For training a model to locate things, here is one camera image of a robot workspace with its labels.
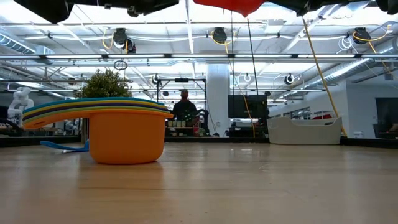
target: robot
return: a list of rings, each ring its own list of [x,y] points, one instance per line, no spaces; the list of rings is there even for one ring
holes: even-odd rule
[[[30,88],[19,87],[14,93],[14,99],[8,107],[8,118],[17,119],[18,126],[22,126],[22,112],[34,106],[32,99],[29,99]]]

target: potted plant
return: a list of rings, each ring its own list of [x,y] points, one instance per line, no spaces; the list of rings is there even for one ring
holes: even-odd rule
[[[75,93],[76,98],[101,98],[101,97],[131,97],[128,89],[128,81],[119,76],[119,72],[106,70],[96,73],[87,81],[87,84],[81,88],[81,91]],[[81,141],[88,139],[88,118],[83,118],[81,127]]]

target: man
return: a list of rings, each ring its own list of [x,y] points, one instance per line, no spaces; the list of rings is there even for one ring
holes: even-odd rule
[[[195,118],[197,107],[188,100],[188,90],[181,91],[181,100],[173,107],[172,114],[177,117],[177,121],[191,121]]]

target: white storage tub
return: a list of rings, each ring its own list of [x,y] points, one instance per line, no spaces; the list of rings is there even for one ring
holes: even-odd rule
[[[267,120],[269,141],[273,144],[340,144],[341,118],[291,120],[280,117]]]

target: table surface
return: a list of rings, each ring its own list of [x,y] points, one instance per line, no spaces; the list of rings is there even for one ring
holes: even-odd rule
[[[4,148],[0,223],[395,224],[397,161],[363,147],[166,144],[158,162],[107,166]]]

